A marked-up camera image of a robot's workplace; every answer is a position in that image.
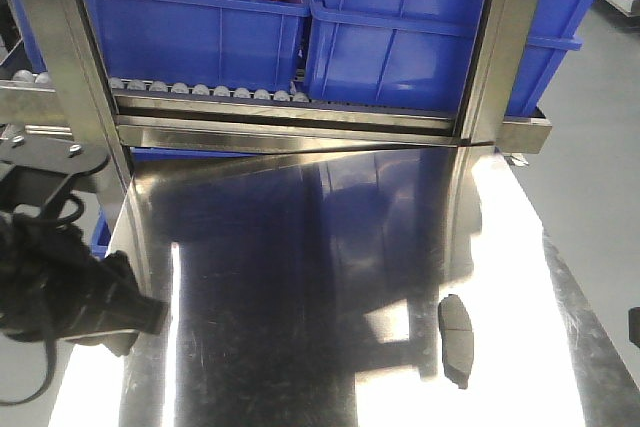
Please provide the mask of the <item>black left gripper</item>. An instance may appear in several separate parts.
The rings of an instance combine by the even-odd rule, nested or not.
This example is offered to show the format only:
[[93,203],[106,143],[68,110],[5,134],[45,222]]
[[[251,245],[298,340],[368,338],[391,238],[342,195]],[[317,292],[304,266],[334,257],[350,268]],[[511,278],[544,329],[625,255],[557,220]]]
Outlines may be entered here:
[[138,332],[160,334],[168,312],[138,295],[125,253],[94,257],[77,226],[1,220],[1,333],[10,339],[129,347]]

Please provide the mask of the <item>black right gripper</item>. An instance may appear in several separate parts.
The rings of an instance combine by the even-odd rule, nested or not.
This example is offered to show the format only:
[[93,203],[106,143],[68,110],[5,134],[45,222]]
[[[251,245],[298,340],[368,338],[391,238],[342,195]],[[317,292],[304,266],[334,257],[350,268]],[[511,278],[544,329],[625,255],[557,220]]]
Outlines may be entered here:
[[640,346],[640,307],[633,307],[628,311],[629,341]]

